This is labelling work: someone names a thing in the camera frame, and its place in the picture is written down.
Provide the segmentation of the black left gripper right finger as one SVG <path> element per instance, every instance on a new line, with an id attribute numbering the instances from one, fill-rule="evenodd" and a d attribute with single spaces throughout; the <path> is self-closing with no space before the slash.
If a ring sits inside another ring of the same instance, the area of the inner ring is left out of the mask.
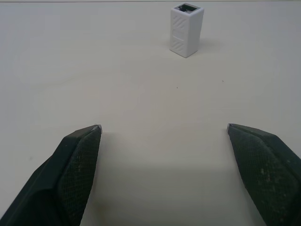
<path id="1" fill-rule="evenodd" d="M 238 170 L 268 226 L 301 224 L 301 160 L 276 135 L 228 124 Z"/>

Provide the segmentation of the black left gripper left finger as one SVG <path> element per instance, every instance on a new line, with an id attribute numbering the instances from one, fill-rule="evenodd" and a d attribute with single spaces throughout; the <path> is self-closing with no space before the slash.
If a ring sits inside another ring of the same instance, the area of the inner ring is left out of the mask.
<path id="1" fill-rule="evenodd" d="M 2 226 L 79 226 L 89 199 L 101 125 L 65 136 L 30 176 L 0 220 Z"/>

